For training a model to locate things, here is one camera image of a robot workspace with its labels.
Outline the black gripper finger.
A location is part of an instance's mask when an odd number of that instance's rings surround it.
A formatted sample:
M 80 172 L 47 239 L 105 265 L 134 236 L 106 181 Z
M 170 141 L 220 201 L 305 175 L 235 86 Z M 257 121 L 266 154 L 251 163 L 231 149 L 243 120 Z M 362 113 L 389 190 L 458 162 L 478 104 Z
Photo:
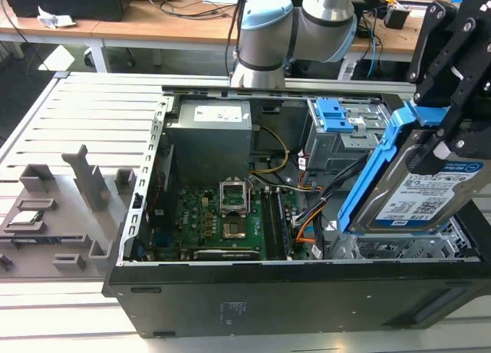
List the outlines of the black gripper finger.
M 414 102 L 425 107 L 446 107 L 458 85 L 475 67 L 473 42 L 478 14 L 472 6 L 455 8 L 433 2 L 427 8 L 408 71 L 416 86 Z
M 422 105 L 447 107 L 422 146 L 422 173 L 434 174 L 451 155 L 490 159 L 490 33 L 458 31 L 425 72 Z

